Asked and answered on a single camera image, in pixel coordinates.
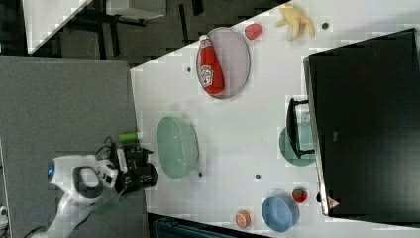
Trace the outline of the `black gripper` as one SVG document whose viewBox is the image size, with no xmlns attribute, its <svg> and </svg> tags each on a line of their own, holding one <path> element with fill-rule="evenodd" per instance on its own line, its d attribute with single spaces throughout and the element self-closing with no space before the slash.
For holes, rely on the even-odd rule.
<svg viewBox="0 0 420 238">
<path fill-rule="evenodd" d="M 134 145 L 124 146 L 122 151 L 125 163 L 118 166 L 116 191 L 127 194 L 155 186 L 158 182 L 158 172 L 156 167 L 148 162 L 153 151 Z"/>
</svg>

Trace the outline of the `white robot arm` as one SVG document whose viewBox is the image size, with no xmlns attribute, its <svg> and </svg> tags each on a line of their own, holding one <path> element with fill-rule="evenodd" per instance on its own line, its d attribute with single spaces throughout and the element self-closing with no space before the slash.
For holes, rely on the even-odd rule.
<svg viewBox="0 0 420 238">
<path fill-rule="evenodd" d="M 69 155 L 52 160 L 48 182 L 63 192 L 56 216 L 47 228 L 25 238 L 69 238 L 91 212 L 107 213 L 131 192 L 157 184 L 156 168 L 148 162 L 151 150 L 129 146 L 108 155 Z"/>
</svg>

